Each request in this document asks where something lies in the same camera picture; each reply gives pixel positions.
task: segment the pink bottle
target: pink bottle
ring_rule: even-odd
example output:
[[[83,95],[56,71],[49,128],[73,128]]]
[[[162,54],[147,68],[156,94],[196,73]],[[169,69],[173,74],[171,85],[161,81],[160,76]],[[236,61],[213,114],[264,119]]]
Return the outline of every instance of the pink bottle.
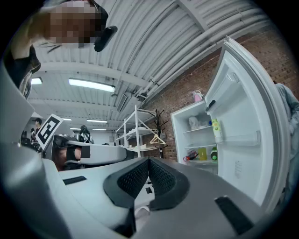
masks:
[[[200,91],[192,91],[192,94],[195,102],[201,101],[203,99]]]

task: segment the black rubber pad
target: black rubber pad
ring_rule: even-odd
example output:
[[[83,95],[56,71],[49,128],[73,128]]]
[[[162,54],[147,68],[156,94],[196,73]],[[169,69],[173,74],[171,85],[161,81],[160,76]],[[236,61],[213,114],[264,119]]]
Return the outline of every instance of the black rubber pad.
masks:
[[[64,179],[63,182],[65,183],[65,185],[68,185],[68,184],[72,184],[72,183],[78,183],[78,182],[84,181],[86,179],[87,178],[85,178],[84,176],[79,176],[79,177],[72,177],[72,178]]]
[[[228,197],[219,197],[215,202],[238,235],[253,227],[253,223]]]
[[[82,146],[81,159],[82,158],[90,158],[90,146]]]
[[[152,193],[153,191],[150,188],[145,189],[148,194]]]

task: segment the black mesh panel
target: black mesh panel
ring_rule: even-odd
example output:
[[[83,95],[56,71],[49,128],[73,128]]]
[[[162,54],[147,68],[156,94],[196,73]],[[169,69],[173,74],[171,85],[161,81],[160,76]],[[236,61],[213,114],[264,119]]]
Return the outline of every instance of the black mesh panel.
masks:
[[[152,160],[149,163],[149,178],[153,183],[155,196],[160,196],[170,191],[176,183],[174,175]]]
[[[148,162],[146,160],[117,180],[118,186],[134,199],[138,196],[149,176]]]

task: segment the refrigerator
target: refrigerator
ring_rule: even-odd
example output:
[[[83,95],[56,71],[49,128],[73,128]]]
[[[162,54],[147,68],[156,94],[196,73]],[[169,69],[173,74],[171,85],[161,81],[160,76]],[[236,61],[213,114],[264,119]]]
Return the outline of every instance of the refrigerator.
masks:
[[[192,130],[191,116],[205,126]],[[215,119],[216,134],[207,125]],[[275,208],[288,173],[288,120],[271,77],[243,46],[226,37],[204,99],[172,113],[171,120],[179,163],[210,168],[265,212]],[[206,160],[186,160],[199,148],[206,149]]]

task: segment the coat rack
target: coat rack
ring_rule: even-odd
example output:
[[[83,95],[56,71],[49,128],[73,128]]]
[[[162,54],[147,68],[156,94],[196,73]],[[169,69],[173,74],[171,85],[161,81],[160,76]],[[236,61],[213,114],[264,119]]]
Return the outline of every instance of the coat rack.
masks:
[[[155,109],[155,115],[153,115],[153,114],[151,114],[151,115],[153,115],[154,117],[155,117],[155,121],[154,121],[154,123],[156,124],[156,127],[157,127],[157,135],[158,135],[158,137],[160,137],[160,135],[161,135],[161,131],[162,130],[164,130],[164,129],[162,129],[161,127],[164,125],[164,124],[166,124],[168,121],[166,121],[166,122],[164,122],[163,124],[161,124],[160,125],[160,116],[161,116],[161,114],[164,112],[164,110],[162,110],[162,112],[161,113],[159,113],[158,114],[158,111],[157,111],[157,109]],[[163,146],[163,147],[157,147],[157,146],[155,146],[156,148],[158,148],[159,149],[159,154],[160,154],[160,158],[161,159],[163,159],[164,158],[164,155],[163,155],[163,148],[165,148],[165,147],[167,147],[168,145],[166,145],[166,146]]]

